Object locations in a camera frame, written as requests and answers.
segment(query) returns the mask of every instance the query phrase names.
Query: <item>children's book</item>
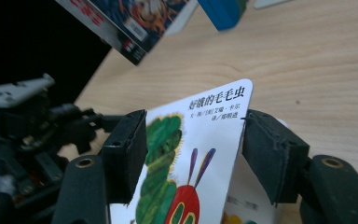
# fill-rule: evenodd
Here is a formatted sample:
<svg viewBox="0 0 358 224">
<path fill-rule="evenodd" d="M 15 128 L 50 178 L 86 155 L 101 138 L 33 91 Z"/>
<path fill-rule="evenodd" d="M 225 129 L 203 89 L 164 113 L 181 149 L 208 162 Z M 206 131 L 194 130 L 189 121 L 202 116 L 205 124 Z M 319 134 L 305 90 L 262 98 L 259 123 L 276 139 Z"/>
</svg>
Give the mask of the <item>children's book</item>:
<svg viewBox="0 0 358 224">
<path fill-rule="evenodd" d="M 175 21 L 188 20 L 196 6 L 196 0 L 56 1 L 134 64 L 143 59 Z"/>
<path fill-rule="evenodd" d="M 242 79 L 147 111 L 148 154 L 113 224 L 272 223 L 276 209 L 241 155 L 253 84 Z"/>
</svg>

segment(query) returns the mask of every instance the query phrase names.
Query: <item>book cover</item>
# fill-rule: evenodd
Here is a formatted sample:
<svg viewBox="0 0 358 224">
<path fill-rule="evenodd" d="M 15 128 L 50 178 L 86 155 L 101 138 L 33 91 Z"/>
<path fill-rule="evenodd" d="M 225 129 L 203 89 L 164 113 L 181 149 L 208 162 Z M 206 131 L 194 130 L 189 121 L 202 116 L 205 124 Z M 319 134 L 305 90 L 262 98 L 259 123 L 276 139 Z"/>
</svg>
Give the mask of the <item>book cover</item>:
<svg viewBox="0 0 358 224">
<path fill-rule="evenodd" d="M 242 79 L 147 111 L 145 165 L 131 203 L 110 205 L 112 223 L 227 221 L 252 89 Z"/>
<path fill-rule="evenodd" d="M 138 64 L 163 37 L 189 0 L 56 1 L 103 41 Z"/>
</svg>

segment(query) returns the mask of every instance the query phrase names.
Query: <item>green caterpillar body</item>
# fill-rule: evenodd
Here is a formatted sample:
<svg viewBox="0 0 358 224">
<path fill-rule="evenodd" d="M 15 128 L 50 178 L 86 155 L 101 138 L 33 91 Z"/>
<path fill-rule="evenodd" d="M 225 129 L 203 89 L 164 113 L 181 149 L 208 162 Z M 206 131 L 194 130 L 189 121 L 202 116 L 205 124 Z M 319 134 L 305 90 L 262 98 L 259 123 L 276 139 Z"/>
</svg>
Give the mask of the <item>green caterpillar body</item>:
<svg viewBox="0 0 358 224">
<path fill-rule="evenodd" d="M 182 139 L 182 120 L 174 115 L 155 119 L 146 127 L 148 153 L 146 179 L 141 187 L 141 198 L 136 208 L 139 224 L 164 223 L 176 193 L 176 183 L 168 180 L 176 149 Z"/>
</svg>

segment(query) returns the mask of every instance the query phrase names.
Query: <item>wooden table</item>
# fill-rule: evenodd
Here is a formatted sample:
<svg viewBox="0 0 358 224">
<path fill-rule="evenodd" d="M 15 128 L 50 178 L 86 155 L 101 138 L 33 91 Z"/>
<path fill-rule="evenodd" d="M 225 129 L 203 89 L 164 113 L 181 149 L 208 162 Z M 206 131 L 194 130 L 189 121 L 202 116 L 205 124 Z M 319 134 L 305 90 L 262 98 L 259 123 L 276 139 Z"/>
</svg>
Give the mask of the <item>wooden table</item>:
<svg viewBox="0 0 358 224">
<path fill-rule="evenodd" d="M 112 50 L 77 100 L 104 114 L 152 108 L 250 78 L 251 108 L 284 119 L 308 144 L 358 171 L 358 1 L 295 0 L 218 33 L 201 7 L 134 66 Z M 298 204 L 281 223 L 300 223 Z"/>
</svg>

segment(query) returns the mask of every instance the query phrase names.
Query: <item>book spine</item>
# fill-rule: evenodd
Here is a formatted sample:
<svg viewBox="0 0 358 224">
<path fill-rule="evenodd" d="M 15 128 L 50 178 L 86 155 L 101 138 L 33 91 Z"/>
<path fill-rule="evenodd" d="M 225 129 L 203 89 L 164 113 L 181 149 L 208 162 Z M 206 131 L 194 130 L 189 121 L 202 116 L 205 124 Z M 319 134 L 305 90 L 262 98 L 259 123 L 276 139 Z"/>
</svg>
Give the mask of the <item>book spine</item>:
<svg viewBox="0 0 358 224">
<path fill-rule="evenodd" d="M 135 41 L 119 30 L 88 0 L 56 0 L 56 2 L 132 63 L 138 64 L 146 55 Z"/>
</svg>

